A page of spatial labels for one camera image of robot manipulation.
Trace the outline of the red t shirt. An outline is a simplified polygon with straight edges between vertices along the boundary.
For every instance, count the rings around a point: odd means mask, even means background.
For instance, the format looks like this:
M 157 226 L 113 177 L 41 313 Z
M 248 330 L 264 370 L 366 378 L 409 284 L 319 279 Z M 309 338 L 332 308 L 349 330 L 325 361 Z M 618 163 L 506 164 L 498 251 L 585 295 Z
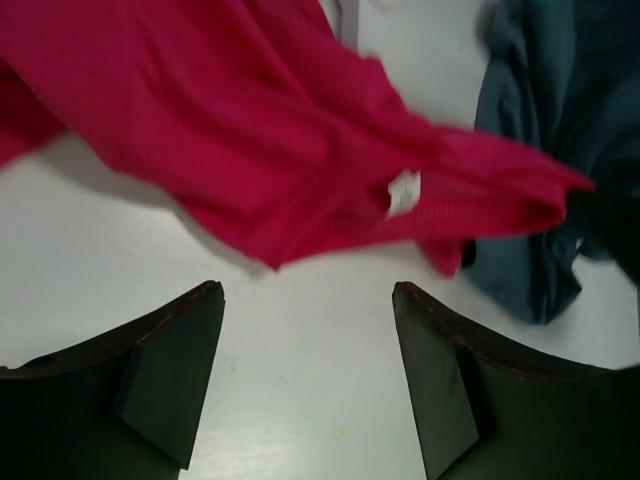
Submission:
M 479 237 L 559 225 L 591 181 L 412 113 L 316 1 L 5 1 L 1 157 L 65 130 L 272 267 L 413 240 L 452 275 Z

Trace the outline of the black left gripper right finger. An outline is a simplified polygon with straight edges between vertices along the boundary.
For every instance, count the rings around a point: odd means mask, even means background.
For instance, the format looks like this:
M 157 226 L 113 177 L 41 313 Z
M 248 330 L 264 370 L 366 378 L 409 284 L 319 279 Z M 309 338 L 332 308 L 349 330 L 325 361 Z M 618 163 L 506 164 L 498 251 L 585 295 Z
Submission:
M 635 479 L 639 370 L 540 352 L 394 287 L 396 331 L 430 479 Z

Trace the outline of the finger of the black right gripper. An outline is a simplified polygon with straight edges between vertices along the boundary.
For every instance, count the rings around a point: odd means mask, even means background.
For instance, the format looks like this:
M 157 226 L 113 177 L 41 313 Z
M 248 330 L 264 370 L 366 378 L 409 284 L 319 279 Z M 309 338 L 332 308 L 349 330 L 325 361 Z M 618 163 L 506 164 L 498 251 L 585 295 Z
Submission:
M 639 287 L 639 198 L 604 190 L 573 190 L 567 207 Z

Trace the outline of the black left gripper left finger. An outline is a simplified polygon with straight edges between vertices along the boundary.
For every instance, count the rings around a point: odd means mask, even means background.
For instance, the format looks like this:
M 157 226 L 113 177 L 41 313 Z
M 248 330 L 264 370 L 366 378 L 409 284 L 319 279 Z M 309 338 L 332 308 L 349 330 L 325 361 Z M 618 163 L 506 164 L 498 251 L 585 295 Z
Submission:
M 5 479 L 176 479 L 191 462 L 221 333 L 220 283 L 1 371 Z

